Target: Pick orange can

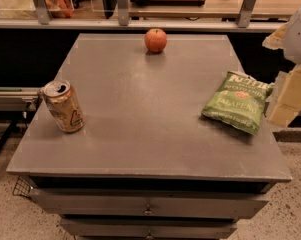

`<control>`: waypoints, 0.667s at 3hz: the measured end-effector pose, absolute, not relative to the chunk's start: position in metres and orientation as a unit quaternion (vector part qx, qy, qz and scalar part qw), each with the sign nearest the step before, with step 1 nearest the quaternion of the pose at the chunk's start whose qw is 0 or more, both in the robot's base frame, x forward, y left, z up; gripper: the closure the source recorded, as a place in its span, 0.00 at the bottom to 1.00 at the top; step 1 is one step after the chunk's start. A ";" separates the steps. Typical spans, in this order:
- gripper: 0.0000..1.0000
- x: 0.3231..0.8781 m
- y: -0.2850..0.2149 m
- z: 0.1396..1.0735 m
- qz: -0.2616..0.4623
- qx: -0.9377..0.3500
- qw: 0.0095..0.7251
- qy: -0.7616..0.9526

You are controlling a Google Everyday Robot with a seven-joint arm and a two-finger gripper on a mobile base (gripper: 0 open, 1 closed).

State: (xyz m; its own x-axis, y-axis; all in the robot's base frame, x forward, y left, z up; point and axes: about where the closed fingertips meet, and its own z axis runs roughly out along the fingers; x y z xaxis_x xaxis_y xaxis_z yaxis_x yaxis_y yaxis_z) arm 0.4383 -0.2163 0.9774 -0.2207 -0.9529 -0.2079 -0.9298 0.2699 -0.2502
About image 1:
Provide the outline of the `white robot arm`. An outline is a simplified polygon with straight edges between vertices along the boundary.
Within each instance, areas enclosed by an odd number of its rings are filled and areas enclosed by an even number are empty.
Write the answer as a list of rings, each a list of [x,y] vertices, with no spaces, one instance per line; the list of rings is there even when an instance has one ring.
[[[301,112],[301,6],[287,23],[266,37],[262,45],[271,50],[282,49],[284,58],[295,64],[283,75],[282,84],[276,81],[277,96],[267,114],[270,123],[287,127]]]

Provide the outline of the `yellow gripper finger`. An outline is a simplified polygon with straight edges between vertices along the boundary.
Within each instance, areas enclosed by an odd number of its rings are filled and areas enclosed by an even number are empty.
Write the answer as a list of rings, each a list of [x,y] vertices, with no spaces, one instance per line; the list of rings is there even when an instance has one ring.
[[[301,112],[301,65],[276,77],[266,117],[269,123],[287,127]]]
[[[262,46],[271,50],[283,49],[286,31],[287,24],[283,24],[272,34],[270,34],[264,39],[264,41],[262,42]]]

